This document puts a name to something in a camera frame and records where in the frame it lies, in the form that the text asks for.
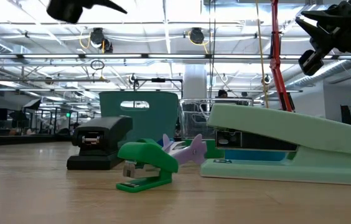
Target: red pole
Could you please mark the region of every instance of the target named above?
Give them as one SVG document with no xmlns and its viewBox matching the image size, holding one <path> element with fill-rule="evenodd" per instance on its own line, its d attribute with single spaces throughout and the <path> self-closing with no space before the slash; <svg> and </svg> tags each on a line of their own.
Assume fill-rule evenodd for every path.
<svg viewBox="0 0 351 224">
<path fill-rule="evenodd" d="M 281 59 L 280 55 L 280 40 L 278 28 L 278 0 L 271 0 L 272 19 L 273 19 L 273 33 L 272 33 L 272 58 L 269 67 L 273 73 L 276 91 L 278 92 L 279 102 L 284 111 L 292 111 L 292 106 L 289 101 L 288 93 L 286 92 L 285 83 L 281 73 Z"/>
</svg>

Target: green stapler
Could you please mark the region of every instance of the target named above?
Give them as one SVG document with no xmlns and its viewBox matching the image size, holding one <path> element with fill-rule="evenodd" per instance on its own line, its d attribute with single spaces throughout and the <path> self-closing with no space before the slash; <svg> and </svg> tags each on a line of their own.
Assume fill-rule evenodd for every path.
<svg viewBox="0 0 351 224">
<path fill-rule="evenodd" d="M 123 176 L 133 178 L 116 184 L 116 188 L 136 193 L 172 182 L 172 173 L 178 172 L 178 162 L 152 140 L 124 144 L 118 157 L 125 159 Z"/>
<path fill-rule="evenodd" d="M 281 161 L 208 159 L 201 176 L 351 184 L 351 125 L 237 105 L 214 105 L 208 125 L 219 149 L 288 153 Z"/>
</svg>

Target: wooden table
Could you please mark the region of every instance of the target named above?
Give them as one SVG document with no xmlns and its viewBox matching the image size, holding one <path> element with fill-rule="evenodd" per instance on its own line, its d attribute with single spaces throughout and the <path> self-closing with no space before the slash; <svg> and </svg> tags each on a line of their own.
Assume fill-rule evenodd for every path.
<svg viewBox="0 0 351 224">
<path fill-rule="evenodd" d="M 351 186 L 212 179 L 194 164 L 172 184 L 115 189 L 122 166 L 67 171 L 68 142 L 0 146 L 0 224 L 351 223 Z"/>
</svg>

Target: table surface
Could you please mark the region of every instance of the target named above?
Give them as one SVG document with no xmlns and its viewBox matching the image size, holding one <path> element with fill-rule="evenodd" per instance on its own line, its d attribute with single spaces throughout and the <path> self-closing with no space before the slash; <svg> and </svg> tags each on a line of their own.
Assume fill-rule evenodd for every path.
<svg viewBox="0 0 351 224">
<path fill-rule="evenodd" d="M 183 165 L 173 183 L 131 194 L 122 165 L 67 171 L 69 142 L 0 146 L 0 224 L 351 223 L 351 186 L 216 179 Z"/>
</svg>

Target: purple shark toy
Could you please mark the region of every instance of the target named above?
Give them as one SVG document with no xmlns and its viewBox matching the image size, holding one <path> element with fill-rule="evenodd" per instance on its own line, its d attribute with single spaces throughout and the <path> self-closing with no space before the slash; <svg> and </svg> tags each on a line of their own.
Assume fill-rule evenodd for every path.
<svg viewBox="0 0 351 224">
<path fill-rule="evenodd" d="M 167 152 L 178 164 L 182 165 L 189 161 L 194 161 L 201 165 L 205 162 L 205 154 L 207 152 L 206 142 L 202 141 L 202 135 L 198 134 L 190 143 L 190 146 L 183 146 L 184 141 L 170 141 L 166 134 L 163 134 L 163 151 Z"/>
</svg>

